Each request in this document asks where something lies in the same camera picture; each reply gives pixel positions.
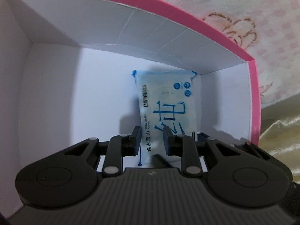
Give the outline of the pink cardboard box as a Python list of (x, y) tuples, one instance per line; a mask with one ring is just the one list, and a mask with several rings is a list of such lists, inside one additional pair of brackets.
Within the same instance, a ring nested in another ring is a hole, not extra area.
[(18, 171), (89, 137), (140, 123), (134, 70), (197, 72), (197, 130), (258, 144), (255, 59), (162, 0), (1, 0), (1, 213)]

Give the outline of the blue wet wipes pack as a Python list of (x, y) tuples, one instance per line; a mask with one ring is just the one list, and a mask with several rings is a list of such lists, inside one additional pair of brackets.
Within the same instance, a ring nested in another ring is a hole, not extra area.
[(161, 155), (175, 167), (177, 156), (168, 156), (163, 143), (163, 129), (174, 135), (187, 135), (197, 140), (196, 106), (193, 79), (197, 72), (187, 70), (133, 71), (137, 87), (142, 139), (139, 166), (149, 168), (151, 157)]

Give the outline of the gold curtain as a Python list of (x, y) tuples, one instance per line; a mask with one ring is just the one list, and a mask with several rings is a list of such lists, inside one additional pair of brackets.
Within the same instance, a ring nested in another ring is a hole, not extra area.
[(299, 183), (299, 94), (261, 111), (259, 147), (287, 165)]

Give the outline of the pink checked pillow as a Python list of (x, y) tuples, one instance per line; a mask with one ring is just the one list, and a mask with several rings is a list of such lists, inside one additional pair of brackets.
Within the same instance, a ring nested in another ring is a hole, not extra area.
[(257, 62), (261, 102), (299, 93), (299, 0), (164, 0), (202, 19)]

